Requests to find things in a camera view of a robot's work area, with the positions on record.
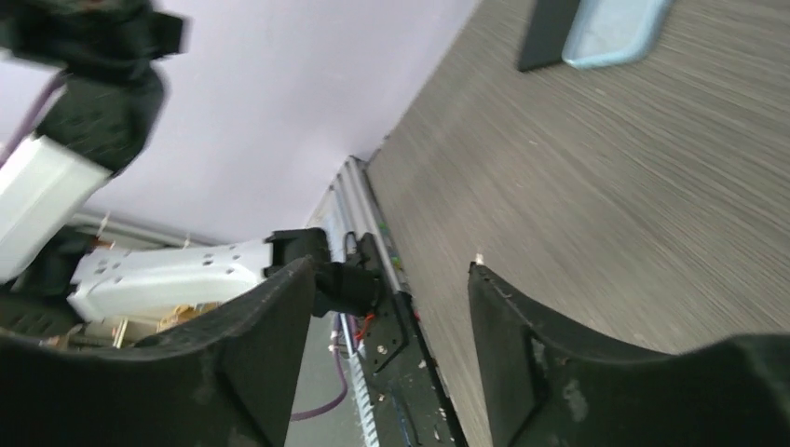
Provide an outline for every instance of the red wire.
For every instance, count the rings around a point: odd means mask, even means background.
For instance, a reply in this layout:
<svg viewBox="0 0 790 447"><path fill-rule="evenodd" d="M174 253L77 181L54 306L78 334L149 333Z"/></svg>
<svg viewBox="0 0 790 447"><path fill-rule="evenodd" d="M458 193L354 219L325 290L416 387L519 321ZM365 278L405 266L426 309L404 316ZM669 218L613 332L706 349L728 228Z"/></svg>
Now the red wire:
<svg viewBox="0 0 790 447"><path fill-rule="evenodd" d="M368 316L365 317L365 321L362 323L362 329L358 330L354 335L354 338L357 339L358 342L362 339L362 337L365 336L365 333L368 332L368 327L370 326L370 322L374 317L374 314L368 314Z"/></svg>

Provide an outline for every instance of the gray floor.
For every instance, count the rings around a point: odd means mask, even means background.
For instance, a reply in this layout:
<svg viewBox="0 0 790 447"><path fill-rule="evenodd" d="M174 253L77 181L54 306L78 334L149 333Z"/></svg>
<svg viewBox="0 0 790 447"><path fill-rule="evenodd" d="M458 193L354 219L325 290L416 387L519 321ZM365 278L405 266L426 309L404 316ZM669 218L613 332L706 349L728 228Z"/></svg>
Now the gray floor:
<svg viewBox="0 0 790 447"><path fill-rule="evenodd" d="M639 345L790 329L790 3L680 0L642 63L519 74L531 5L483 0L369 172L474 447L477 251Z"/></svg>
<svg viewBox="0 0 790 447"><path fill-rule="evenodd" d="M294 412L320 407L340 392L340 381L328 349L331 329L332 319L328 317L313 318L310 323ZM353 391L349 390L343 403L329 413L291 423L285 447L360 447L364 443L359 423Z"/></svg>

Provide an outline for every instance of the cable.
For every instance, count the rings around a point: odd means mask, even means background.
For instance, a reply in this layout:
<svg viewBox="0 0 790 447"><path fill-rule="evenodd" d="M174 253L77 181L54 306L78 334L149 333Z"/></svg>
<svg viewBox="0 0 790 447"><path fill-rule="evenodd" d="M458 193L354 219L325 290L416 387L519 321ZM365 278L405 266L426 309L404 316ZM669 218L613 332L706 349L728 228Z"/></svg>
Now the cable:
<svg viewBox="0 0 790 447"><path fill-rule="evenodd" d="M49 98L51 98L56 91L63 87L65 82L65 74L58 73L52 76L52 79L50 79L49 82L44 86L44 89L38 94L38 97L27 111L27 114L25 114L21 123L11 134L11 138L8 139L6 147L2 150L2 152L0 152L0 166L3 166L6 163L6 160L11 157L11 154L17 150L17 147L19 147L19 145L22 143L22 140L24 140L24 137L33 131L35 127L35 120L41 116L41 112L47 105L47 101L49 101Z"/></svg>
<svg viewBox="0 0 790 447"><path fill-rule="evenodd" d="M334 316L334 329L332 332L332 345L330 349L332 350L332 357L334 357L334 367L337 370L337 375L340 377L340 394L337 395L336 398L327 402L324 405L321 405L319 408L309 410L306 412L294 413L291 414L291 422L299 422L305 421L307 419L312 419L317 416L321 416L322 414L327 414L329 411L335 409L340 403L346 398L348 394L348 382L346 381L346 374L343 372L343 365L340 361L340 351L338 350L338 343L337 337L340 333L340 318L341 314L335 314Z"/></svg>

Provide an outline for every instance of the white wall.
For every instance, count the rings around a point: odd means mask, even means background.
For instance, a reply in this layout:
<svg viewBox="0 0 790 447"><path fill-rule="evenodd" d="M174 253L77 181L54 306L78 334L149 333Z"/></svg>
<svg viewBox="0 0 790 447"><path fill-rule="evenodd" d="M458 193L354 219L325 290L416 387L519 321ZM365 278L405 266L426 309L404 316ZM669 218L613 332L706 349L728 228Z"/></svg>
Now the white wall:
<svg viewBox="0 0 790 447"><path fill-rule="evenodd" d="M89 202L220 239L303 225L389 133L474 0L167 0L193 18L143 156ZM0 64L0 141L47 73Z"/></svg>

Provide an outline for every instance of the gray wood grain tabletop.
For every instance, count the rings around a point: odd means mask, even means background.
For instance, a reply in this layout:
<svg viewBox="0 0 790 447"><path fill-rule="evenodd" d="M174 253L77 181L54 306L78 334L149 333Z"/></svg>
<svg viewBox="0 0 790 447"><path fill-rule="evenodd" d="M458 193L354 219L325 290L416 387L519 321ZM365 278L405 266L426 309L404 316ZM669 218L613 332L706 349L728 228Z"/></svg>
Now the gray wood grain tabletop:
<svg viewBox="0 0 790 447"><path fill-rule="evenodd" d="M645 61L520 74L531 6L482 1L369 169L473 447L477 252L639 345L790 329L790 3L679 0Z"/></svg>

